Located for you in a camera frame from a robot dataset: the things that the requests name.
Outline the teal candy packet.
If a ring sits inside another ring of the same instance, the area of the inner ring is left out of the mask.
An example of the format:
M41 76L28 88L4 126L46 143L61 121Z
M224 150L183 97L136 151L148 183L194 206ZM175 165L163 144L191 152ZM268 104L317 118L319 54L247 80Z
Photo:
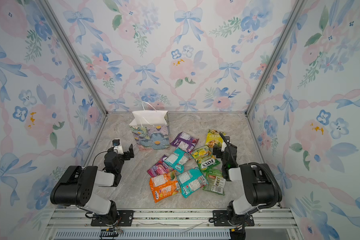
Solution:
M208 181L199 168L192 168L177 176L181 194L188 198L195 191L208 185Z
M185 164L192 159L192 156L177 148L171 155L164 159L164 162L179 173L184 172Z

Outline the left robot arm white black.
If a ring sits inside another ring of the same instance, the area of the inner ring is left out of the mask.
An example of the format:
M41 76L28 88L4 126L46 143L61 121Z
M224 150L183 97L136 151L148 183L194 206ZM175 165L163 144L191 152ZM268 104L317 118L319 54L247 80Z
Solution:
M86 211L92 226L116 226L123 219L116 203L95 193L97 187L117 187L122 179L126 161L135 157L133 145L124 152L119 140L106 151L104 170L97 166L70 166L52 190L50 201L54 205L76 206Z

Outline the floral paper gift bag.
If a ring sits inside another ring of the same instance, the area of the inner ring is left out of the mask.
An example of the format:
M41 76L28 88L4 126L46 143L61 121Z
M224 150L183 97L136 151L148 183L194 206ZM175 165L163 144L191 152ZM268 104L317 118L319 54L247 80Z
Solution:
M168 112L157 110L143 101L141 111L133 111L129 127L140 150L163 150L170 147Z

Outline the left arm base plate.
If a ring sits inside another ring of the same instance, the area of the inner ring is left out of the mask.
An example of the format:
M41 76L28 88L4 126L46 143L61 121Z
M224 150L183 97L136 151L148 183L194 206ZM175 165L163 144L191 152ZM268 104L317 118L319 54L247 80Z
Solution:
M107 215L91 217L92 227L130 227L134 219L133 210L117 210Z

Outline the green yellow Fox's candy packet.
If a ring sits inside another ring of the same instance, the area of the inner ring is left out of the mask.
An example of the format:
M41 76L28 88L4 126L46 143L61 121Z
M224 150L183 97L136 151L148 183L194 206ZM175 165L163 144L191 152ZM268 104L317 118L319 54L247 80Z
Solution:
M210 169L215 168L221 164L221 162L217 160L217 158L212 154L208 146L194 149L191 152L191 156L194 158L202 172L209 171Z

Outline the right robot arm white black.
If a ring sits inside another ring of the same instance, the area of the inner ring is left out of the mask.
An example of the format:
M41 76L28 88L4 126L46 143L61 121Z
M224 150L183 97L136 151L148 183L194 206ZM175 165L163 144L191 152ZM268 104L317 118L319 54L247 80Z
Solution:
M237 147L222 145L213 148L213 155L222 161L222 175L228 182L238 182L243 195L229 203L225 223L243 225L254 213L274 207L282 201L282 190L267 164L237 163Z

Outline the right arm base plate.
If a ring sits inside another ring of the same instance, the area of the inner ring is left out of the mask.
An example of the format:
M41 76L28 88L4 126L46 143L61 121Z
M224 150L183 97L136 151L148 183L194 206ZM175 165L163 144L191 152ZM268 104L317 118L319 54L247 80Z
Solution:
M254 227L255 222L252 215L236 215L228 210L214 210L213 217L209 219L209 223L215 227Z

